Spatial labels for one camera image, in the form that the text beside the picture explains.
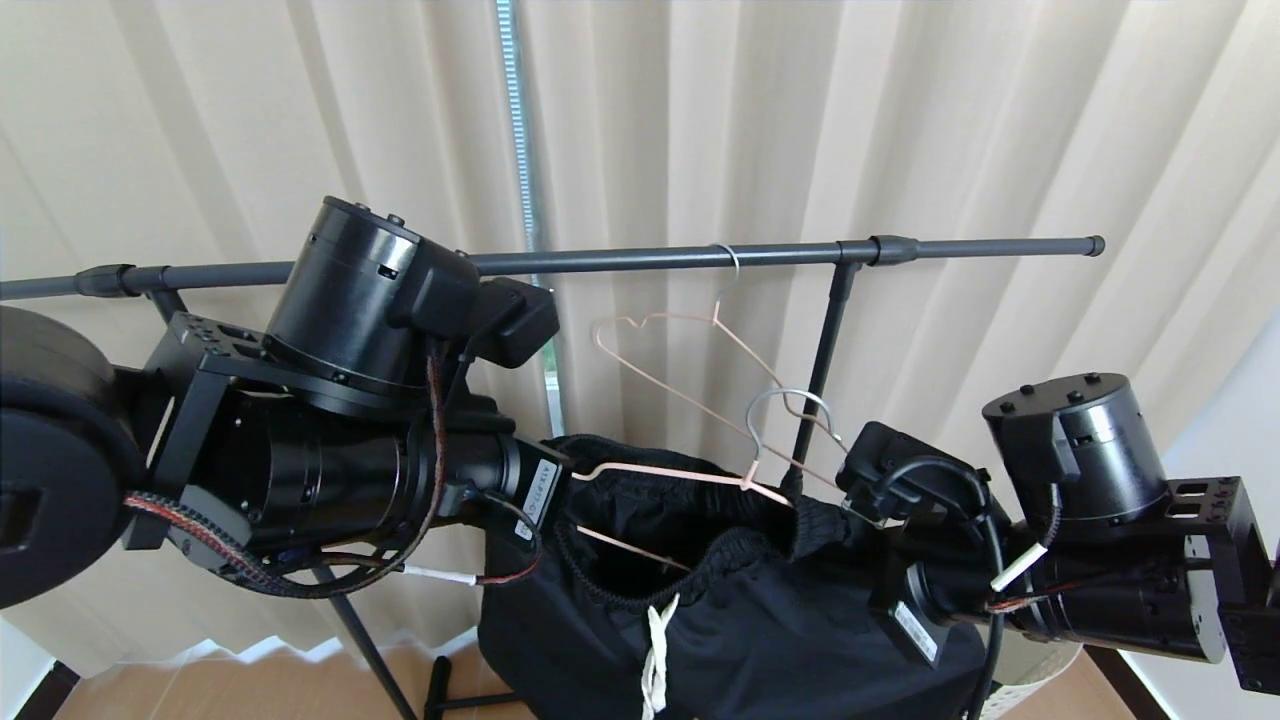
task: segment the curtain fold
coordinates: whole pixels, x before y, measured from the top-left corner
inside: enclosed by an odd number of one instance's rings
[[[1103,234],[1097,259],[920,260],[859,272],[827,401],[1001,474],[979,419],[1025,382],[1128,373],[1166,447],[1280,301],[1280,5],[1220,3],[518,3],[540,237],[577,250]],[[525,249],[494,8],[447,3],[0,5],[5,279],[108,263],[292,259],[324,195],[448,247]],[[571,432],[745,469],[751,445],[593,342],[648,313],[724,323],[808,383],[831,268],[545,278]],[[264,327],[279,288],[186,293]],[[143,300],[22,305],[140,365]],[[605,327],[627,359],[742,421],[767,375],[705,325]],[[474,373],[529,436],[540,363]],[[790,450],[774,400],[758,423]],[[815,438],[812,465],[841,451]],[[765,478],[781,474],[774,459]],[[806,489],[838,497],[815,479]],[[997,495],[1012,503],[1007,483]],[[415,562],[476,569],[483,538]],[[353,598],[376,639],[438,643],[470,589],[392,578]],[[212,638],[335,632],[325,603],[237,591],[173,548],[111,551],[5,618],[81,674]]]

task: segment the baseboard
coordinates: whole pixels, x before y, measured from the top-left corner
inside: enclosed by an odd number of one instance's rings
[[[1147,684],[1133,671],[1120,653],[1107,647],[1085,646],[1089,660],[1098,666],[1111,687],[1115,688],[1120,700],[1129,706],[1138,720],[1172,720],[1165,708],[1161,707]]]
[[[45,679],[36,685],[31,697],[23,703],[18,715],[14,715],[14,720],[54,720],[78,682],[79,675],[55,661],[49,673],[45,673]]]

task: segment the white drawstring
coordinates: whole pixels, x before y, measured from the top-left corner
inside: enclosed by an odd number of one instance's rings
[[[671,605],[659,615],[649,609],[649,655],[644,659],[644,671],[640,674],[640,696],[644,698],[644,720],[667,707],[667,625],[680,605],[680,593],[671,598]]]

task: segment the clothes hanger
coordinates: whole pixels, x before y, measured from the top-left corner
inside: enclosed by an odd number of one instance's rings
[[[626,369],[631,370],[632,373],[640,375],[641,378],[652,382],[653,384],[655,384],[655,386],[666,389],[667,392],[675,395],[676,397],[684,400],[685,402],[689,402],[694,407],[698,407],[699,410],[701,410],[703,413],[710,415],[712,418],[714,418],[716,420],[718,420],[722,424],[727,425],[728,428],[732,428],[739,434],[746,437],[746,436],[749,436],[748,430],[745,430],[744,428],[741,428],[740,425],[737,425],[736,423],[733,423],[728,418],[724,418],[719,413],[716,413],[710,407],[703,405],[698,400],[690,397],[687,393],[684,393],[684,392],[681,392],[681,391],[671,387],[669,384],[664,383],[663,380],[655,378],[654,375],[646,373],[645,370],[641,370],[634,363],[631,363],[630,360],[622,357],[622,355],[620,355],[616,350],[613,350],[612,347],[608,347],[604,343],[604,340],[602,337],[602,331],[604,329],[604,327],[607,324],[617,324],[617,323],[621,323],[621,322],[626,322],[627,324],[630,324],[635,329],[643,329],[649,323],[649,320],[653,320],[653,319],[678,319],[678,320],[696,320],[696,322],[700,322],[700,323],[707,323],[707,324],[710,324],[712,327],[714,327],[716,329],[721,331],[726,337],[728,337],[733,342],[733,345],[736,345],[739,348],[741,348],[744,352],[746,352],[746,355],[751,360],[754,360],[756,365],[759,365],[765,373],[768,373],[769,378],[773,380],[773,384],[778,386],[778,388],[782,388],[783,387],[782,378],[778,377],[777,372],[772,366],[769,366],[769,364],[765,363],[764,359],[762,359],[754,350],[751,350],[751,346],[746,345],[746,342],[742,341],[742,338],[737,337],[737,334],[733,333],[733,331],[728,329],[728,327],[724,323],[722,323],[721,319],[719,319],[721,304],[722,304],[722,301],[724,299],[724,295],[737,283],[739,278],[741,277],[742,265],[741,265],[741,263],[737,259],[737,252],[733,252],[732,247],[730,247],[727,245],[723,245],[723,243],[719,243],[719,242],[717,242],[714,245],[716,245],[716,247],[723,249],[726,252],[728,252],[730,258],[732,258],[732,260],[733,260],[733,279],[728,284],[726,284],[723,288],[721,288],[721,291],[716,295],[716,304],[712,305],[712,314],[709,316],[708,315],[692,315],[692,314],[686,314],[686,313],[650,313],[650,314],[645,315],[644,318],[641,318],[640,322],[636,322],[635,319],[632,319],[632,318],[630,318],[627,315],[618,315],[618,316],[614,316],[614,318],[605,318],[603,320],[598,320],[593,325],[591,334],[593,334],[593,338],[595,341],[595,346],[599,347],[609,357],[613,357],[623,368],[626,368]],[[840,446],[840,450],[844,454],[846,454],[846,455],[849,454],[849,448],[845,447],[845,443],[840,438],[840,436],[835,434],[829,427],[822,424],[822,420],[819,418],[817,418],[815,415],[808,415],[808,414],[805,414],[803,411],[797,411],[795,407],[791,407],[790,396],[783,397],[782,404],[787,409],[787,413],[790,413],[791,415],[794,415],[794,416],[796,416],[796,418],[799,418],[801,420],[810,420],[810,421],[813,421],[817,428],[819,428],[822,432],[824,432],[828,437],[831,437],[836,442],[837,446]],[[828,486],[837,487],[836,482],[833,479],[831,479],[827,475],[823,475],[823,474],[813,470],[812,468],[806,466],[805,464],[803,464],[803,462],[792,459],[786,452],[783,452],[783,451],[781,451],[781,450],[778,450],[778,448],[776,448],[773,446],[769,446],[769,445],[764,445],[763,448],[768,450],[773,455],[777,455],[778,457],[786,460],[788,464],[794,465],[795,468],[800,469],[801,471],[808,473],[808,474],[818,478],[819,480],[827,483]]]
[[[831,415],[831,407],[827,405],[827,402],[823,398],[820,398],[817,395],[813,395],[812,392],[805,391],[805,389],[787,388],[787,387],[776,387],[776,388],[769,388],[769,389],[767,389],[767,391],[756,395],[755,397],[751,398],[751,402],[746,406],[746,429],[748,429],[748,434],[751,437],[751,441],[755,443],[755,456],[751,459],[751,464],[748,466],[746,474],[742,475],[742,477],[740,477],[740,478],[739,477],[732,477],[732,475],[712,475],[709,473],[695,473],[695,471],[691,471],[691,470],[676,470],[673,468],[658,468],[658,466],[654,466],[654,465],[639,465],[639,464],[632,464],[632,462],[600,462],[599,465],[595,466],[594,470],[591,470],[588,474],[572,473],[571,477],[575,478],[575,479],[577,479],[577,480],[591,482],[591,480],[596,479],[598,477],[600,477],[600,473],[604,473],[605,470],[627,470],[627,471],[632,471],[632,473],[644,473],[644,474],[649,474],[649,475],[662,475],[662,477],[667,477],[667,478],[678,478],[678,479],[684,479],[684,480],[698,480],[698,482],[707,482],[707,483],[716,483],[716,484],[737,486],[737,487],[742,488],[744,492],[745,491],[754,491],[754,492],[760,493],[764,497],[767,497],[767,498],[769,498],[769,500],[772,500],[774,502],[778,502],[781,505],[786,505],[787,507],[792,507],[791,501],[787,500],[786,497],[783,497],[782,495],[780,495],[778,492],[776,492],[773,488],[769,488],[769,487],[765,487],[765,486],[760,486],[760,484],[756,484],[754,482],[755,471],[760,466],[760,456],[764,455],[764,447],[765,446],[764,446],[764,441],[760,438],[760,432],[755,428],[755,421],[753,420],[753,415],[754,415],[754,410],[755,410],[755,406],[756,406],[758,402],[760,402],[762,400],[764,400],[767,397],[772,397],[774,395],[782,395],[782,396],[799,395],[799,396],[806,397],[809,400],[813,400],[818,405],[818,407],[822,409],[823,414],[827,415],[827,425],[826,427],[828,427],[828,428],[833,428],[835,427],[835,420],[833,420],[833,418]],[[832,433],[832,436],[837,439],[837,442],[840,441],[840,436],[836,436],[835,433]],[[622,550],[631,551],[631,552],[634,552],[636,555],[640,555],[643,557],[648,557],[650,560],[657,560],[658,562],[669,565],[672,568],[678,568],[678,569],[681,569],[681,570],[684,570],[686,573],[690,571],[689,568],[686,568],[685,565],[681,565],[680,562],[676,562],[675,560],[672,560],[669,557],[663,557],[663,556],[657,555],[654,552],[649,552],[648,550],[644,550],[644,548],[636,547],[634,544],[622,542],[622,541],[620,541],[617,538],[612,538],[612,537],[609,537],[609,536],[607,536],[604,533],[599,533],[596,530],[593,530],[590,528],[585,528],[582,525],[575,524],[573,527],[575,527],[575,529],[577,532],[580,532],[584,536],[588,536],[590,538],[594,538],[594,539],[598,539],[598,541],[602,541],[602,542],[607,542],[607,543],[609,543],[609,544],[612,544],[614,547],[620,547]]]

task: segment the hanger hook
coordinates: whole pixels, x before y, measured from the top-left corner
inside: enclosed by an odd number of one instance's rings
[[[714,313],[714,315],[717,318],[719,318],[719,304],[721,304],[721,301],[724,300],[724,293],[727,293],[730,290],[732,290],[733,286],[737,284],[737,279],[742,277],[742,264],[739,263],[739,260],[737,260],[737,252],[735,252],[732,247],[724,245],[723,242],[713,242],[712,247],[719,247],[719,249],[724,250],[724,252],[728,252],[728,256],[733,259],[733,279],[730,281],[728,284],[726,284],[724,287],[722,287],[718,293],[716,293],[716,313]]]
[[[755,404],[758,404],[759,401],[764,400],[765,397],[772,397],[774,395],[799,395],[799,396],[801,396],[804,398],[814,401],[818,405],[818,407],[822,409],[823,415],[827,416],[827,427],[831,428],[832,430],[835,430],[835,428],[836,428],[836,420],[832,419],[832,416],[831,416],[831,406],[827,405],[826,400],[818,397],[817,395],[814,395],[814,393],[812,393],[812,392],[809,392],[806,389],[800,389],[800,388],[795,388],[795,387],[774,387],[774,388],[769,388],[769,389],[762,392],[760,395],[756,395],[755,397],[753,397],[751,402],[746,406],[746,432],[750,433],[751,441],[755,442],[755,459],[756,460],[759,460],[760,456],[764,455],[764,441],[760,439],[760,430],[755,429],[755,421],[751,419],[751,416],[755,414],[754,413]],[[832,437],[838,438],[840,436],[836,436],[835,432],[833,432]]]

